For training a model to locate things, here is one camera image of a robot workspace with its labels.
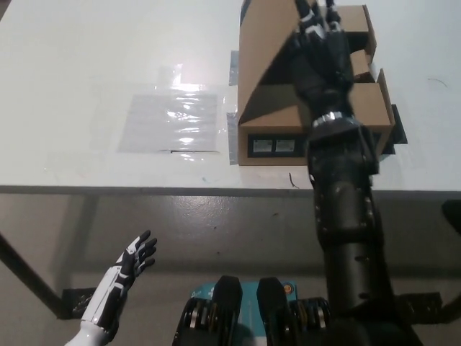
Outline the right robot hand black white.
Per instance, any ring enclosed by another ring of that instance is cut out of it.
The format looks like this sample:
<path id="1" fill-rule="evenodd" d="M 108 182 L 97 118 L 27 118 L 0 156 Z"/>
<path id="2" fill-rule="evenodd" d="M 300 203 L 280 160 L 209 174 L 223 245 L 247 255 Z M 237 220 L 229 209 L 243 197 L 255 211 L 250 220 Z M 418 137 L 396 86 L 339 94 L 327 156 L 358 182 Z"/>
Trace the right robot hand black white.
<path id="1" fill-rule="evenodd" d="M 354 73 L 349 41 L 335 2 L 322 14 L 317 1 L 296 1 L 298 20 L 289 40 L 290 73 L 298 98 L 313 120 L 331 113 L 353 117 Z"/>

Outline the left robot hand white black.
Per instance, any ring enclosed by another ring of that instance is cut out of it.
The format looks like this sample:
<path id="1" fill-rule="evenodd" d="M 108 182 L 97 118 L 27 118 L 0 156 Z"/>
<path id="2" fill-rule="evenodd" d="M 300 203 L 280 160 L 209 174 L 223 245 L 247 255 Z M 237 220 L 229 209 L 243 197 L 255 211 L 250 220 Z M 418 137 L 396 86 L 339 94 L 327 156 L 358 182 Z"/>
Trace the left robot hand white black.
<path id="1" fill-rule="evenodd" d="M 155 263 L 156 244 L 157 239 L 147 230 L 123 250 L 94 291 L 82 321 L 107 332 L 118 324 L 128 291 L 144 270 Z"/>

